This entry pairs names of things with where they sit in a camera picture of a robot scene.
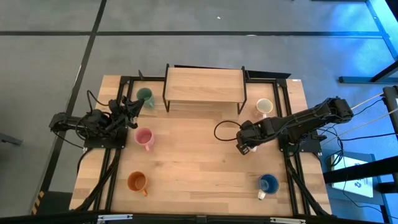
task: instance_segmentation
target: wooden platform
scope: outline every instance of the wooden platform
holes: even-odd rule
[[[105,76],[98,99],[106,102],[116,97],[120,76]],[[307,108],[300,80],[287,80],[292,112]],[[248,83],[248,100],[240,115],[231,103],[174,103],[167,113],[162,101],[163,82],[134,82],[133,100],[138,89],[150,88],[155,96],[155,109],[143,108],[137,120],[139,127],[155,133],[154,152],[146,152],[134,142],[129,131],[122,150],[111,210],[136,213],[175,213],[212,215],[280,215],[291,216],[289,190],[282,153],[277,141],[259,146],[257,152],[242,156],[236,143],[221,142],[213,136],[220,121],[239,123],[257,121],[255,104],[259,98],[275,103],[271,84]],[[270,116],[276,116],[273,110]],[[233,138],[238,127],[220,126],[220,138]],[[95,149],[81,162],[70,208],[79,206],[98,181],[104,151]],[[305,183],[315,199],[331,212],[318,159],[301,153]],[[148,197],[127,187],[128,175],[139,170],[149,178]],[[273,174],[279,191],[257,199],[257,180],[262,174]],[[103,191],[104,208],[107,188]],[[303,212],[300,191],[296,188],[299,211]]]
[[[169,68],[165,99],[242,103],[243,85],[242,70]]]

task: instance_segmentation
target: wooden shelf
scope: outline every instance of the wooden shelf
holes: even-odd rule
[[[243,71],[236,69],[169,68],[165,99],[242,103]]]

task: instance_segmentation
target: orange mug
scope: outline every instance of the orange mug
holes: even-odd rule
[[[148,179],[139,171],[132,172],[127,179],[127,186],[129,186],[129,189],[135,192],[141,192],[145,197],[148,196],[146,189],[147,184]]]

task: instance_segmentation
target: white mug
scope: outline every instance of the white mug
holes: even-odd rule
[[[262,114],[262,118],[267,118],[267,113],[270,113],[274,108],[271,100],[261,98],[256,103],[257,110]]]

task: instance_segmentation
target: green mug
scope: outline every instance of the green mug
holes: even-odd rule
[[[137,92],[137,99],[144,99],[144,107],[145,108],[154,108],[155,107],[155,98],[152,94],[152,91],[148,88],[141,88]]]

